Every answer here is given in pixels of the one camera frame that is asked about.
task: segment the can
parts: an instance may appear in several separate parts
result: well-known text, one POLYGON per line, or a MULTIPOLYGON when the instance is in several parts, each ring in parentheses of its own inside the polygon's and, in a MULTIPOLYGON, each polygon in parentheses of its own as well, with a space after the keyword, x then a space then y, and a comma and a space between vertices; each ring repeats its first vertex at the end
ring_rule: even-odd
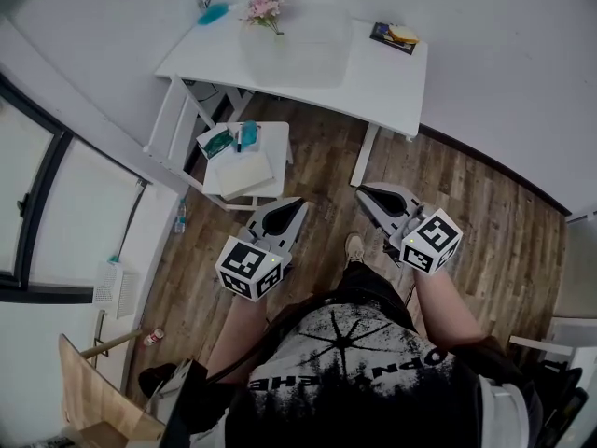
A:
POLYGON ((147 335, 144 340, 143 344, 145 346, 153 345, 154 343, 159 342, 161 339, 164 338, 164 331, 162 329, 155 329, 149 335, 147 335))

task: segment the white table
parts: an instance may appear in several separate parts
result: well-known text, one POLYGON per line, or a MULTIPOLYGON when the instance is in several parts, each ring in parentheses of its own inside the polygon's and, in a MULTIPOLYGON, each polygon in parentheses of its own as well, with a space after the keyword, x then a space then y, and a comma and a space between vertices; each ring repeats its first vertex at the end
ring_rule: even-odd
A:
MULTIPOLYGON (((228 127, 236 134, 241 128, 241 123, 229 123, 228 127)), ((259 122, 258 150, 263 151, 270 162, 274 181, 267 186, 251 190, 243 196, 260 198, 277 198, 284 192, 284 178, 286 172, 286 155, 288 150, 288 124, 279 122, 259 122)), ((236 159, 244 158, 251 153, 251 148, 242 153, 237 153, 232 145, 207 162, 203 192, 205 194, 220 195, 222 193, 217 179, 216 169, 236 159)))
POLYGON ((251 93, 241 97, 237 88, 274 94, 318 105, 368 121, 351 184, 360 185, 375 135, 380 126, 407 139, 419 131, 427 66, 427 45, 420 42, 412 55, 371 40, 373 24, 353 20, 353 41, 343 82, 337 88, 262 87, 250 77, 238 44, 243 23, 230 13, 208 26, 194 26, 170 51, 156 70, 159 77, 226 86, 238 120, 251 93))

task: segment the white side table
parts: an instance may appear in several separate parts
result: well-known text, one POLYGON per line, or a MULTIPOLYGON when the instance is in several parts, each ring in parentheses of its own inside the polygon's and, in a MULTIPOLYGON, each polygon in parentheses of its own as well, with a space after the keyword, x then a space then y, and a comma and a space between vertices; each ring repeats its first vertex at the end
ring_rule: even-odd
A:
MULTIPOLYGON (((292 155, 290 152, 290 145, 288 144, 289 126, 286 122, 258 122, 259 140, 258 150, 266 153, 268 161, 270 162, 271 171, 273 172, 274 181, 267 186, 250 190, 243 194, 243 196, 253 197, 251 205, 235 205, 227 204, 230 210, 247 210, 255 211, 258 208, 258 198, 279 198, 284 193, 284 182, 286 172, 286 161, 292 163, 292 155)), ((242 123, 227 123, 229 129, 235 134, 242 126, 242 123)), ((221 196, 219 182, 217 180, 216 169, 226 164, 230 164, 240 158, 246 158, 251 154, 251 148, 246 149, 242 153, 237 153, 234 149, 235 144, 227 147, 212 160, 207 162, 207 169, 205 171, 205 179, 203 181, 203 192, 215 196, 221 196)))

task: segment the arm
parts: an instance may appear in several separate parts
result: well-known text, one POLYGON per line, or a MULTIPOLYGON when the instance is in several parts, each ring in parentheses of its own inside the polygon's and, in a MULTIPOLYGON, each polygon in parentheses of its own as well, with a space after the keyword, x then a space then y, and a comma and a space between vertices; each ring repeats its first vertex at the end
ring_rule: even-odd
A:
MULTIPOLYGON (((208 377, 236 362, 261 340, 267 327, 266 309, 265 297, 257 302, 248 301, 240 296, 232 300, 224 327, 207 362, 208 377)), ((220 382, 241 383, 253 368, 249 360, 220 382)))
POLYGON ((444 269, 433 275, 414 271, 414 281, 431 342, 449 350, 486 337, 444 269))

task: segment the notebook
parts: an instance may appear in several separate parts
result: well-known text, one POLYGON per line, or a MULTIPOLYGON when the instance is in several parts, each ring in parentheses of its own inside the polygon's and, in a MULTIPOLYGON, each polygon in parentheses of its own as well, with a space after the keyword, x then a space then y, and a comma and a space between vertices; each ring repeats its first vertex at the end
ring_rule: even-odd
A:
POLYGON ((263 188, 273 180, 270 162, 264 152, 247 153, 238 160, 215 169, 222 197, 234 199, 263 188))

